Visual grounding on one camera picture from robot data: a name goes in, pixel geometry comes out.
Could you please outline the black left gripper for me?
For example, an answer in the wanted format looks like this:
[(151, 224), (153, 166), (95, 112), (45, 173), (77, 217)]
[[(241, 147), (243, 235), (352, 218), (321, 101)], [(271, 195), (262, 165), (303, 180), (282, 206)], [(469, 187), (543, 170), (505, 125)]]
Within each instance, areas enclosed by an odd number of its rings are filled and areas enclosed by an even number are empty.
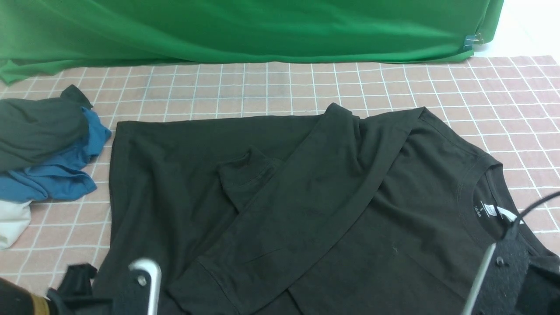
[(112, 300), (93, 296), (98, 270), (89, 263), (69, 265), (58, 288), (36, 295), (4, 278), (0, 280), (2, 315), (110, 315)]

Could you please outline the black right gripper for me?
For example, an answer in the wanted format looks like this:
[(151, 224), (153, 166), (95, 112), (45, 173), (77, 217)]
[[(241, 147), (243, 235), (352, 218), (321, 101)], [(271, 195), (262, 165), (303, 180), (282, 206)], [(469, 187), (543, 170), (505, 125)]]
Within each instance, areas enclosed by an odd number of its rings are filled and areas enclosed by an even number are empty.
[(517, 315), (558, 315), (560, 273), (558, 257), (531, 257), (516, 302)]

